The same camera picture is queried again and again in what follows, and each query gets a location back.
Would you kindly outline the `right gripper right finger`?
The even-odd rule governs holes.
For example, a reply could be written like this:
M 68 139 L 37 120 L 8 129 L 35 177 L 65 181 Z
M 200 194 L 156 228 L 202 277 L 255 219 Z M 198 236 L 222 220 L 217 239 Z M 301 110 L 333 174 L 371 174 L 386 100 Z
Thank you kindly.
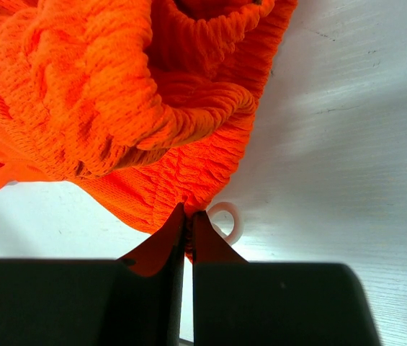
M 362 285 L 342 263 L 249 262 L 194 215 L 196 345 L 380 345 Z

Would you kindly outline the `orange shorts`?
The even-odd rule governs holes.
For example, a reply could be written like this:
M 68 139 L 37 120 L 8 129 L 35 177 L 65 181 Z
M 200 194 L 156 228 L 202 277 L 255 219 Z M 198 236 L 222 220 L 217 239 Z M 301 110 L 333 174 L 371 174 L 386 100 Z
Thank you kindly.
M 296 1 L 0 1 L 0 189 L 70 182 L 154 233 L 237 170 Z

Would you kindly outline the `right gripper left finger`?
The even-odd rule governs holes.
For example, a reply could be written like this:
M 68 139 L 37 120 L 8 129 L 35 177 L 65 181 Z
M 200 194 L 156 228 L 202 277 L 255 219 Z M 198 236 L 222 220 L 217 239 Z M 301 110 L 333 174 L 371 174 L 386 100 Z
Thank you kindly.
M 177 345 L 183 205 L 119 259 L 0 259 L 0 345 Z

